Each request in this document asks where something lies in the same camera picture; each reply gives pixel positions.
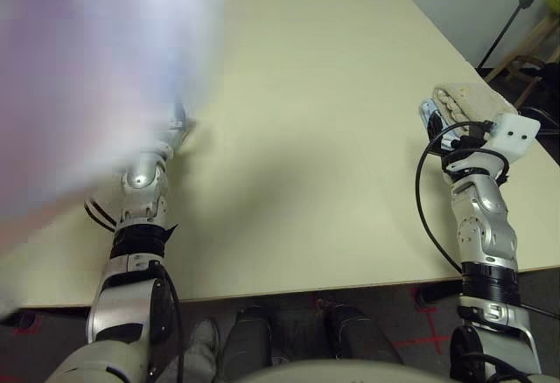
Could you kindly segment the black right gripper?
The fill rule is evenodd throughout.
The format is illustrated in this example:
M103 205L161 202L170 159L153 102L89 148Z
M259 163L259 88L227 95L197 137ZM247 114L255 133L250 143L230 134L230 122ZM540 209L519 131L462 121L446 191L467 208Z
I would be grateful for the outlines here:
M443 129L443 122L438 111L431 113L426 124L429 140L432 141ZM493 129L491 122L470 122L467 133L451 142L453 150L481 148L486 142L486 135Z

